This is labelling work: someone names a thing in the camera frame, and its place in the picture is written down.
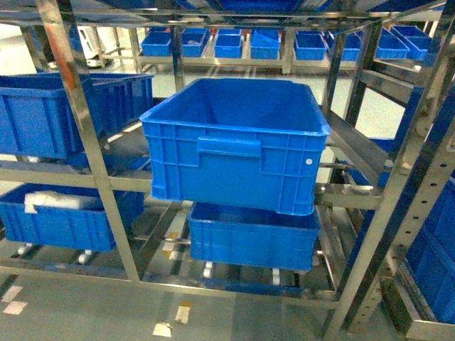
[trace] vertical steel post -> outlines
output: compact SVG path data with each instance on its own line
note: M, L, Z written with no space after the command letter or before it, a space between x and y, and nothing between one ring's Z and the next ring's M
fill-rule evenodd
M37 0L41 19L55 56L77 128L87 154L107 219L130 281L139 281L134 257L120 217L90 111L95 92L82 50L71 3L68 0Z
M346 34L338 34L335 39L335 47L330 61L330 69L324 86L322 99L322 112L327 115L332 109L333 96L335 94L336 80L340 72L341 59L343 57L344 45L346 44Z
M366 84L360 81L362 71L371 69L378 46L382 24L375 23L363 31L360 56L354 70L353 81L350 84L349 100L344 112L345 120L351 125L357 124L357 118L365 96Z
M47 43L46 35L41 36L43 28L40 26L21 26L23 39L30 53L36 72L49 71L48 61L44 52L44 43Z
M137 37L137 29L130 28L128 30L129 42L131 43L131 53L133 55L134 68L136 73L142 73L142 64L139 61L139 38Z
M182 35L178 26L171 27L171 43L173 77L176 83L176 91L179 91L185 86L185 79L183 78Z

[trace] empty blue bin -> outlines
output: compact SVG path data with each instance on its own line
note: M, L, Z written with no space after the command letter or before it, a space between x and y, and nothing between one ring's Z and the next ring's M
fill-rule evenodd
M409 48L407 57L414 60L424 59L432 43L431 38L422 37L406 37L403 41L407 43L407 47Z
M323 60L326 57L327 44L321 35L299 34L295 48L298 60Z
M405 59L409 48L393 35L382 35L376 50L376 58L379 59Z
M429 36L417 26L392 26L392 33L403 37L428 38Z
M241 36L242 30L239 28L220 28L218 30L219 36Z
M188 215L191 258L309 271L320 226L306 217L196 202Z
M97 133L114 135L153 106L153 75L92 73ZM0 77L0 153L67 158L82 142L58 72Z
M208 42L208 40L210 39L210 30L208 28L197 28L197 27L185 28L183 30L182 34L185 34L185 33L203 34L204 35L204 41L203 41L203 45L204 46Z
M142 53L153 57L171 55L171 34L168 32L149 32L142 41Z
M254 30L251 35L251 58L278 59L280 42L276 30Z
M309 215L331 130L309 86L200 79L141 116L151 194Z
M335 47L335 36L329 33L326 40L330 49L330 55L332 56L333 49ZM356 34L348 34L346 37L346 44L344 45L343 56L341 57L341 60L356 61L360 53L361 44L362 41Z
M218 36L215 43L216 58L241 58L242 36Z

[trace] blue plastic crate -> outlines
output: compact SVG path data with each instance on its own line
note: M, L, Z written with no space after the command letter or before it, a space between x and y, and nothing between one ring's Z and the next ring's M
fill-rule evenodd
M308 85L200 79L140 119L154 197L313 212L331 130Z
M221 28L218 30L219 36L241 36L242 30L239 28Z
M333 49L335 47L335 36L329 33L326 36L326 40L329 46L330 55L332 55ZM348 34L346 37L346 43L344 45L343 56L341 57L341 60L356 61L360 53L361 44L362 41L356 34Z
M321 35L299 34L295 48L298 60L323 60L326 57L327 44Z
M382 35L376 49L376 58L405 59L409 51L409 48L398 37Z
M184 33L182 34L183 56L200 57L205 46L205 34Z
M215 43L216 58L241 58L242 36L218 36Z
M52 185L23 185L0 197L0 217L6 238L13 242L33 243L71 249L110 251L115 240L104 210L66 210L35 206L37 214L25 213L26 193L54 190L69 195L99 197L93 188L71 188ZM126 228L143 212L144 194L115 193L120 215Z
M422 60L427 54L432 39L416 26L393 26L392 32L409 48L407 57Z
M320 31L297 31L297 35L301 35L301 34L310 34L310 35L315 35L315 36L317 36L317 35L322 36L323 35L323 33L320 32Z
M54 78L55 80L40 80L39 82L42 82L45 85L61 84L61 86L63 86L59 72L40 72L32 75L17 75L11 77L16 80L15 83L22 82L25 85L34 84L29 83L30 79ZM148 110L153 106L153 75L92 73L91 77L97 97L97 112L95 112L95 115L92 114L94 116L93 119L97 131L103 131L108 136L115 135L121 132L125 126L136 121L145 110ZM14 124L19 125L22 124L22 122L15 121ZM80 142L79 146L80 147L75 150L74 153L81 151L82 147ZM58 158L57 156L49 155L47 155L47 157Z
M191 258L228 264L309 271L319 234L306 217L224 205L193 204L188 215Z
M415 282L438 321L455 323L455 261L426 227L416 242L421 259L413 268Z
M251 35L252 59L278 59L281 39L276 30L253 30Z
M168 32L149 32L142 41L142 53L153 57L171 55L171 34Z

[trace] metal rack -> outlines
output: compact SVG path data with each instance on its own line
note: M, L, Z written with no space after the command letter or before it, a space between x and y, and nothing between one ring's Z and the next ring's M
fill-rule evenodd
M0 272L14 276L71 278L94 283L110 281L119 285L143 286L172 292L265 299L288 305L322 308L328 310L325 340L334 340L342 327L348 328L351 332L360 332L383 294L386 302L393 302L395 308L391 309L392 313L406 317L406 323L401 325L406 337L419 340L455 340L455 325L435 322L434 316L428 313L425 304L422 304L426 307L423 310L415 308L416 303L413 302L418 302L419 298L417 295L410 298L411 289L415 285L413 286L410 277L406 276L406 269L402 267L408 248L455 168L452 140L455 132L454 113L451 112L450 117L444 117L448 122L444 125L440 124L442 114L439 111L448 91L454 85L452 79L455 74L455 58L452 41L455 33L455 0L447 1L440 18L439 15L434 17L434 20L439 19L439 23L427 59L419 72L413 68L374 59L382 25L405 20L430 21L428 15L434 16L432 9L441 6L445 1L435 1L403 13L353 11L357 8L355 6L360 6L364 2L337 1L340 7L335 12L314 12L303 8L303 11L291 13L160 9L130 11L90 9L88 13L86 10L73 10L69 1L56 0L37 0L36 8L0 9L0 22L22 26L40 23L44 25L47 39L41 36L38 41L48 40L50 43L91 169L91 174L75 174L73 169L59 163L2 161L0 179L97 188L123 264L123 269L107 269L93 264L82 266L36 261L33 255L20 257L13 254L11 257L0 257ZM15 16L18 13L27 13L29 16L26 20L18 20ZM101 19L88 21L86 18L88 14L99 15ZM151 267L148 265L153 264L160 243L172 243L177 252L185 253L188 228L184 216L187 207L181 202L166 204L155 201L152 207L164 206L156 216L156 223L153 226L146 226L142 234L127 235L125 232L113 191L149 193L151 175L141 170L110 173L103 161L102 153L141 156L147 153L147 146L141 127L133 126L110 141L108 150L100 147L104 146L106 141L98 141L90 117L94 92L77 35L76 18L78 20L85 18L85 25L95 26L101 23L110 26L171 26L172 58L152 60L138 54L137 58L133 59L138 71L142 70L143 63L172 63L177 90L184 86L182 65L191 63L181 57L183 27L286 26L284 30L286 58L279 63L277 61L277 65L274 65L275 62L272 63L272 66L282 67L285 73L288 73L287 70L290 72L293 67L294 59L290 48L294 42L296 29L344 31L337 36L334 54L330 62L327 61L329 76L326 79L322 110L333 129L328 147L333 149L339 161L347 161L349 166L339 162L321 164L321 167L333 170L331 182L316 186L317 211L322 227L319 237L321 250L316 253L316 258L322 262L316 268L325 271L330 278L327 288L308 288L300 291L289 289L289 286L296 286L298 282L300 286L304 286L308 276L313 276L312 273L315 271L305 276L297 274L296 277L289 273L282 274L285 284L276 288L268 286L266 290L268 295L259 294L264 293L264 288L255 290L254 285L250 286L249 293L245 293L245 290L239 292L235 283L215 280L216 274L213 274L212 278L201 278L203 264L192 266L190 269L182 259L172 261L173 271L168 276L158 276L150 271ZM45 70L42 48L37 39L27 36L31 34L31 30L33 28L23 28L27 46L36 67ZM341 56L346 33L356 30L364 30L362 48L354 68L350 97L342 119L331 110L333 93L339 71L343 67ZM135 28L130 28L130 33L132 50L139 51ZM209 55L196 60L196 64L232 63L231 60L219 60ZM410 97L421 97L404 143L397 146L389 155L355 129L367 88L402 106L407 106ZM385 188L379 188L378 179L385 166L392 166L390 179ZM372 185L340 183L342 178L339 176L340 172L347 168L359 170ZM352 226L335 225L333 207L347 209ZM357 237L358 222L362 220L360 210L375 210L371 226L363 237ZM165 237L166 231L172 229L178 232ZM185 270L183 272L187 273L187 276L181 275L182 270ZM220 266L215 269L216 271L227 270L226 267ZM189 276L194 272L198 274L196 277Z

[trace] horizontal steel bar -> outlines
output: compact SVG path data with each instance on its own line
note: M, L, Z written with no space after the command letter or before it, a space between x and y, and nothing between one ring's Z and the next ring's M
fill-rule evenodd
M15 8L0 7L0 15L15 13L38 13L36 7L18 6ZM370 19L389 18L391 12L316 12L316 11L204 11L174 10L174 9L73 9L75 16L106 14L109 16L124 16L125 13L137 16L190 16L190 17L254 17L254 18L335 18L335 19Z
M414 89L414 85L410 83L371 70L363 70L360 81L364 82L371 90L386 96L403 107L406 107Z
M326 118L332 128L330 138L336 148L343 152L348 161L366 177L369 183L378 184L387 160L387 153L334 112L330 111Z
M30 276L33 278L54 278L58 280L84 281L106 285L130 285L138 288L150 288L172 293L185 293L199 296L221 298L241 298L253 301L269 301L285 305L298 305L310 308L335 309L337 306L334 291L305 291L302 297L267 296L252 293L238 293L219 289L206 288L203 281L177 276L145 275L140 282L126 280L126 274L120 269L95 268L93 266L79 266L75 264L48 263L44 261L28 261L23 259L0 258L0 273Z
M395 63L387 63L381 60L375 60L371 70L410 84L415 84L419 78L419 71L414 68L397 65Z

